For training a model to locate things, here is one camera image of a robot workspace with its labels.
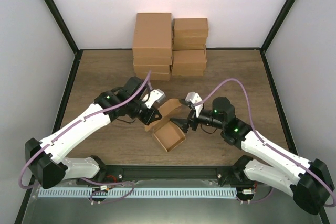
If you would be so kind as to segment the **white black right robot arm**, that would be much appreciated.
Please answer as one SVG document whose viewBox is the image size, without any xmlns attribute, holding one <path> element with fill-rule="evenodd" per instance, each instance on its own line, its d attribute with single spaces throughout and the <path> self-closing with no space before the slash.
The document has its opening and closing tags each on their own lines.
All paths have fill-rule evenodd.
<svg viewBox="0 0 336 224">
<path fill-rule="evenodd" d="M 334 184 L 327 165 L 315 159 L 310 161 L 262 136 L 258 131 L 235 114 L 235 108 L 226 97 L 218 97 L 207 110 L 200 103 L 200 96 L 191 92 L 182 105 L 189 107 L 186 119 L 170 119 L 184 133 L 195 131 L 199 126 L 220 129 L 222 139 L 229 145 L 245 151 L 235 164 L 233 177 L 244 184 L 254 180 L 286 193 L 309 214 L 319 214 L 325 206 Z"/>
</svg>

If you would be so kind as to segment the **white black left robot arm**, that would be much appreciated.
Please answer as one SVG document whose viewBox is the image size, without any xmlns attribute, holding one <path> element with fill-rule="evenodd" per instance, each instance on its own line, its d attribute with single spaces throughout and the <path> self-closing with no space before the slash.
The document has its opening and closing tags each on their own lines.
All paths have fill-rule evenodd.
<svg viewBox="0 0 336 224">
<path fill-rule="evenodd" d="M 82 114 L 54 134 L 40 141 L 28 140 L 25 167 L 44 189 L 76 178 L 102 184 L 107 178 L 107 166 L 99 157 L 69 158 L 68 153 L 119 117 L 127 115 L 144 125 L 160 120 L 162 115 L 154 104 L 164 98 L 164 92 L 152 89 L 147 80 L 131 77 L 124 86 L 101 93 Z"/>
</svg>

